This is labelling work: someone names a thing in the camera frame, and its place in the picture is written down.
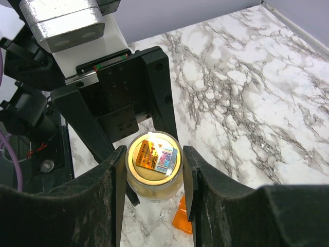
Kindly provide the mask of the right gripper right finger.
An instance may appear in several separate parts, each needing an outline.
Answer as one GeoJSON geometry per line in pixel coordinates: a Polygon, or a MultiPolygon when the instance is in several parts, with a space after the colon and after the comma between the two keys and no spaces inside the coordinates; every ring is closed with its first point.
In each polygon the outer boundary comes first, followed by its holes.
{"type": "Polygon", "coordinates": [[[328,186],[245,186],[183,148],[195,246],[328,246],[328,186]]]}

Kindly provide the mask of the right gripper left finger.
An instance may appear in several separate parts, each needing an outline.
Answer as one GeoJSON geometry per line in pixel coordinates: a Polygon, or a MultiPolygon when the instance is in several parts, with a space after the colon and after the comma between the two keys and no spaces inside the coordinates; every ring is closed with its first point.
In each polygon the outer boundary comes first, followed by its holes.
{"type": "Polygon", "coordinates": [[[127,147],[48,193],[1,187],[1,246],[119,246],[127,147]]]}

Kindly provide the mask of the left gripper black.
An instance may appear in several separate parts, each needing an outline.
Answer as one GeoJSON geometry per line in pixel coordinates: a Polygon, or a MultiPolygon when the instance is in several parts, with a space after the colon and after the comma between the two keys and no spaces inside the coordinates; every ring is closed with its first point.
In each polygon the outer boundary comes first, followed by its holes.
{"type": "Polygon", "coordinates": [[[159,46],[80,65],[76,77],[50,98],[98,163],[145,119],[178,139],[169,58],[159,46]]]}

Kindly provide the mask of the orange pill organizer box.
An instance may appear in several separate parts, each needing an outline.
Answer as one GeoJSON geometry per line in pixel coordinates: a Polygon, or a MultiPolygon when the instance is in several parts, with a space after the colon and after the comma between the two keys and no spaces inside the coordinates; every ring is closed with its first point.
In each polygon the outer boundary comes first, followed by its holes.
{"type": "Polygon", "coordinates": [[[174,216],[172,225],[174,228],[181,230],[188,235],[193,234],[192,223],[188,221],[185,195],[183,195],[179,202],[178,210],[174,216]]]}

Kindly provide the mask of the clear pill bottle gold lid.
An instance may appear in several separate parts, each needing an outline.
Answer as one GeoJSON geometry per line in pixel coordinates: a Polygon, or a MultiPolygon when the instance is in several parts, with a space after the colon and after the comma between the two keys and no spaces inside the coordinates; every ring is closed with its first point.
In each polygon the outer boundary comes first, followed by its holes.
{"type": "Polygon", "coordinates": [[[127,148],[127,181],[142,198],[162,201],[183,185],[184,159],[178,140],[161,131],[138,135],[127,148]]]}

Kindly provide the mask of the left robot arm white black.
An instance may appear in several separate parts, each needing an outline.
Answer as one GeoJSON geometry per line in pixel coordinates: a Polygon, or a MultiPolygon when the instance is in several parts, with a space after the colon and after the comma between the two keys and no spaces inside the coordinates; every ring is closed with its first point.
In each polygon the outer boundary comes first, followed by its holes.
{"type": "Polygon", "coordinates": [[[9,4],[24,26],[13,40],[1,39],[4,73],[17,87],[1,103],[1,122],[32,146],[17,173],[19,189],[40,194],[73,179],[68,126],[101,162],[150,118],[154,131],[128,147],[126,194],[134,205],[176,194],[182,156],[165,52],[128,49],[113,18],[119,1],[9,4]]]}

